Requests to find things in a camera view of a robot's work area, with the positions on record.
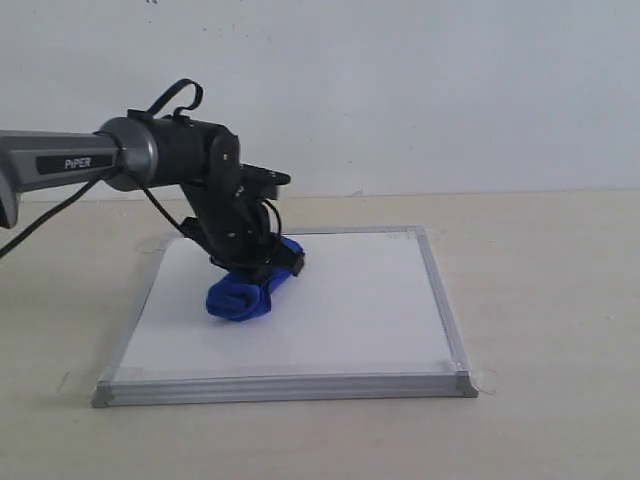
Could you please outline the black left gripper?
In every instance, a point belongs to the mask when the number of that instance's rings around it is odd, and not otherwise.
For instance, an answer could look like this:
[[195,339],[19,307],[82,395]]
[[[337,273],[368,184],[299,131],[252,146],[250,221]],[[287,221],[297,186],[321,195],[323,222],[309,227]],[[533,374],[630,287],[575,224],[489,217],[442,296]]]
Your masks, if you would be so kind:
[[272,262],[272,273],[297,277],[306,253],[292,238],[271,229],[267,199],[239,189],[229,195],[204,185],[181,186],[193,210],[180,224],[183,236],[196,242],[213,263],[229,269],[257,269]]

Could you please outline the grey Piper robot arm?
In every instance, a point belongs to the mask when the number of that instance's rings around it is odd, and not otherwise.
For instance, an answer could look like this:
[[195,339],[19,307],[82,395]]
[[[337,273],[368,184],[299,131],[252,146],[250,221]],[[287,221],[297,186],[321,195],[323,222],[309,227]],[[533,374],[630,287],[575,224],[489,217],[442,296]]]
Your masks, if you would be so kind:
[[177,224],[210,261],[259,283],[277,268],[298,275],[304,255],[286,245],[274,208],[290,176],[240,160],[238,136],[226,126],[141,112],[107,121],[89,134],[1,133],[1,225],[13,228],[26,192],[103,181],[149,194],[177,185],[193,216]]

